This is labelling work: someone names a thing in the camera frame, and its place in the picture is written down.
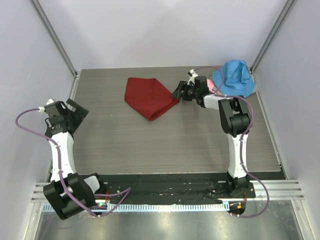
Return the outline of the red cloth napkin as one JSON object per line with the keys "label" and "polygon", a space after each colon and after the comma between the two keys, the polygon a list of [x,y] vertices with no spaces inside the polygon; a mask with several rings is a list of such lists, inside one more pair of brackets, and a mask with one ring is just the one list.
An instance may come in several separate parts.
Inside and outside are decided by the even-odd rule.
{"label": "red cloth napkin", "polygon": [[154,121],[179,103],[156,78],[129,77],[124,101],[149,121]]}

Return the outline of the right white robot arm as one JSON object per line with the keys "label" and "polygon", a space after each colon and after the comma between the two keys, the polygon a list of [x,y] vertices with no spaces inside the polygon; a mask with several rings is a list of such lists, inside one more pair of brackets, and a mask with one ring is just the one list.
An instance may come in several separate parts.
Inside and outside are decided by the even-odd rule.
{"label": "right white robot arm", "polygon": [[225,190],[233,198],[241,195],[250,185],[246,146],[247,129],[251,126],[252,116],[248,105],[238,97],[212,93],[205,76],[192,77],[189,81],[181,80],[171,95],[177,100],[195,100],[202,108],[218,111],[229,149]]}

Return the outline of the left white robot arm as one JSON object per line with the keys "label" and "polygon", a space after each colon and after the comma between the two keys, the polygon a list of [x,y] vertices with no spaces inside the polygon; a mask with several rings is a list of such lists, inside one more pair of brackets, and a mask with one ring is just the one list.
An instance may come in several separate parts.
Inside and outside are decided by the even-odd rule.
{"label": "left white robot arm", "polygon": [[61,220],[66,220],[85,208],[95,206],[107,192],[100,176],[79,175],[75,168],[74,133],[89,111],[72,99],[66,102],[49,99],[44,106],[45,136],[51,146],[52,174],[43,193]]}

